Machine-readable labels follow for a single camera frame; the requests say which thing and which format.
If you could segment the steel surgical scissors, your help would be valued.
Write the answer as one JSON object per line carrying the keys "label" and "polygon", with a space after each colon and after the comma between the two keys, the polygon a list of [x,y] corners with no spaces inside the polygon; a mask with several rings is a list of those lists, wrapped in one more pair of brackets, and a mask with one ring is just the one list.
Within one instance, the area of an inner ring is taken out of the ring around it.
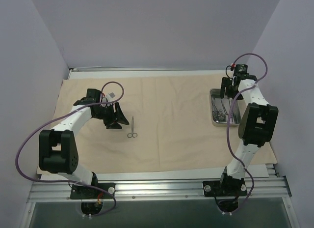
{"label": "steel surgical scissors", "polygon": [[134,131],[134,116],[131,119],[131,132],[127,134],[127,137],[130,138],[136,138],[138,134]]}

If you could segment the steel instrument tray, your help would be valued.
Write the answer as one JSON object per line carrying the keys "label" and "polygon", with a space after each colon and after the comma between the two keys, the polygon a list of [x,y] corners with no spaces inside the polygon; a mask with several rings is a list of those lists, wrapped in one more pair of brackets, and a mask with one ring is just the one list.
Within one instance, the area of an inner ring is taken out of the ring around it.
{"label": "steel instrument tray", "polygon": [[[210,109],[211,109],[211,112],[212,112],[212,103],[211,103],[211,100],[214,98],[215,99],[215,103],[216,103],[216,106],[222,110],[222,106],[221,106],[221,99],[220,96],[219,96],[219,93],[220,93],[220,89],[217,89],[217,88],[212,88],[210,91],[209,91],[209,98],[210,98]],[[232,104],[232,98],[228,98],[229,99],[229,102],[230,102],[230,107],[231,107],[231,104]],[[212,113],[211,113],[211,119],[212,119],[212,123],[214,126],[226,126],[227,125],[227,121],[221,121],[221,122],[216,122],[213,120],[213,116],[212,116]],[[238,103],[235,104],[234,106],[234,110],[233,110],[233,113],[232,113],[232,116],[231,116],[231,119],[230,119],[230,126],[231,127],[236,127],[240,124],[241,122],[241,113],[240,113],[240,108],[239,108],[239,105]]]}

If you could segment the steel surgical forceps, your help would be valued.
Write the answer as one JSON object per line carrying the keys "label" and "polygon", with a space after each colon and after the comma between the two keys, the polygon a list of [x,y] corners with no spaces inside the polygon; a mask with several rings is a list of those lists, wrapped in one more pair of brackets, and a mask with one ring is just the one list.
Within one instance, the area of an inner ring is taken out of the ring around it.
{"label": "steel surgical forceps", "polygon": [[215,99],[211,100],[212,103],[212,116],[213,120],[216,122],[221,122],[225,120],[224,112],[216,106]]}

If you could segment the beige cloth wrap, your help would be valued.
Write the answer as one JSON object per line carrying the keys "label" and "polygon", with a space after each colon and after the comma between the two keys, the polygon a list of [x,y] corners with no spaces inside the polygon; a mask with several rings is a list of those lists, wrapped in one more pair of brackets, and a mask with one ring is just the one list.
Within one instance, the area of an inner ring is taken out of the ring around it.
{"label": "beige cloth wrap", "polygon": [[108,130],[89,120],[76,135],[79,163],[96,173],[155,172],[223,168],[239,145],[237,128],[226,130],[211,120],[209,92],[221,74],[65,80],[54,117],[70,112],[89,88],[121,97],[123,114],[134,123]]}

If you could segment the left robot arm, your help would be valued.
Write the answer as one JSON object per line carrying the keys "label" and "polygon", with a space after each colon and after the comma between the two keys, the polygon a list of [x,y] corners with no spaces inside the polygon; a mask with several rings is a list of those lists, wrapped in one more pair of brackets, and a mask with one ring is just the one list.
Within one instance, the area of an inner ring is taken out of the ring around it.
{"label": "left robot arm", "polygon": [[83,183],[81,192],[87,198],[94,198],[99,192],[98,179],[94,172],[79,163],[75,136],[91,119],[102,120],[106,129],[120,130],[129,125],[113,92],[103,94],[89,88],[86,96],[77,100],[71,108],[71,115],[65,117],[50,130],[39,134],[39,168],[64,178]]}

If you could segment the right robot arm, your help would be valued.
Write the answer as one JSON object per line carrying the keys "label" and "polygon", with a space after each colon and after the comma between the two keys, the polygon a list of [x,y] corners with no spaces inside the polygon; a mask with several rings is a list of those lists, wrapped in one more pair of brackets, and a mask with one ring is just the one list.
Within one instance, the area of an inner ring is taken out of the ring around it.
{"label": "right robot arm", "polygon": [[228,119],[227,133],[230,129],[230,118],[238,100],[244,100],[246,109],[238,126],[240,143],[232,161],[225,167],[218,182],[219,192],[229,195],[235,189],[241,189],[247,167],[256,152],[272,139],[279,110],[266,101],[259,89],[257,77],[247,72],[246,64],[232,64],[232,77],[222,78],[220,97],[232,98]]}

